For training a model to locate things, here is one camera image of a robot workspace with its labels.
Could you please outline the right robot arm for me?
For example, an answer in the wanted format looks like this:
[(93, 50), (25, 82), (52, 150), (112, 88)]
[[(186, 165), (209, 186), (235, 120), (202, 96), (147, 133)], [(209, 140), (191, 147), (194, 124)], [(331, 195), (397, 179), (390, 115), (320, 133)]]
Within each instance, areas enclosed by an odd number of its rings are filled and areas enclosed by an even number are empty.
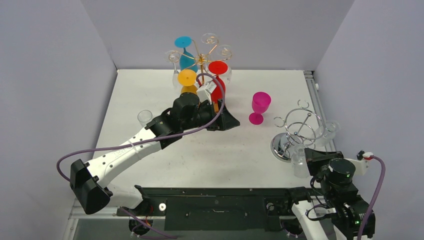
[(326, 240), (320, 222), (330, 219), (338, 240), (371, 240), (375, 235), (376, 217), (373, 206), (381, 182), (371, 202), (366, 202), (353, 183), (355, 175), (364, 175), (371, 152), (360, 151), (355, 159), (345, 158), (340, 151), (324, 152), (310, 148), (300, 150), (300, 158), (309, 175), (311, 190), (290, 194), (282, 199), (283, 209), (294, 214), (308, 240)]

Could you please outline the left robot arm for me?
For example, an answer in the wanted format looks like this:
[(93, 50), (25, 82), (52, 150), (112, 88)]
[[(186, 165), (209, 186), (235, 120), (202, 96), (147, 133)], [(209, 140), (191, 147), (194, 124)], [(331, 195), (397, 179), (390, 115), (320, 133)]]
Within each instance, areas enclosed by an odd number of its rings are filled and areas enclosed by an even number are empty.
[(70, 166), (70, 188), (87, 215), (106, 206), (131, 209), (143, 215), (149, 201), (139, 187), (119, 188), (111, 182), (141, 159), (165, 149), (187, 135), (191, 129), (226, 131), (240, 126), (222, 101), (215, 111), (207, 100), (200, 101), (194, 93), (182, 93), (170, 108), (154, 117), (127, 142), (103, 156), (83, 162), (78, 159)]

